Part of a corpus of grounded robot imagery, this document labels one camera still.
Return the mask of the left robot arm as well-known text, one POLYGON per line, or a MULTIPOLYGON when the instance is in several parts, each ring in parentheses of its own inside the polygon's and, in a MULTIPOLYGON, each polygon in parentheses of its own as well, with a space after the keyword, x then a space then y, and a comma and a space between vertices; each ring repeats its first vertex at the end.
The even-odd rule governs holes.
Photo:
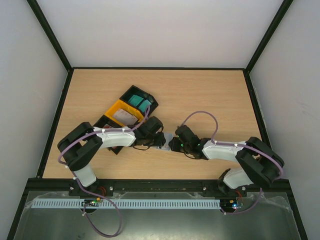
POLYGON ((57 161, 86 188, 97 181, 90 166, 97 151, 113 147, 162 147, 166 142, 163 129, 155 116, 120 128, 99 128, 83 122, 57 144, 60 152, 57 161))

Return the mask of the beige card holder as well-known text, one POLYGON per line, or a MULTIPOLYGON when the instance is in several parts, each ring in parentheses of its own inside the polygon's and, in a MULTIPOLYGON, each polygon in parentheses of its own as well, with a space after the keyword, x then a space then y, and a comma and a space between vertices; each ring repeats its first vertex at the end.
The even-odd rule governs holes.
POLYGON ((162 150, 162 151, 171 151, 171 148, 169 146, 169 142, 174 138, 173 133, 168 133, 164 132, 164 138, 165 138, 165 143, 163 146, 157 146, 157 150, 162 150))

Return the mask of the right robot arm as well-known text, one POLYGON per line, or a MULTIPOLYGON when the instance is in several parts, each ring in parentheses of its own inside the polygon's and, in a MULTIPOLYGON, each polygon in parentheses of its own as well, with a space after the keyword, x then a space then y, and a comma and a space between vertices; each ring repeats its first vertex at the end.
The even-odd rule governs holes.
POLYGON ((252 184, 262 189, 270 188, 284 174, 283 159, 257 137, 241 142, 217 141, 199 138, 188 126, 182 125, 168 145, 171 151, 195 160, 238 163, 238 168, 226 169, 217 180, 216 188, 224 196, 252 184))

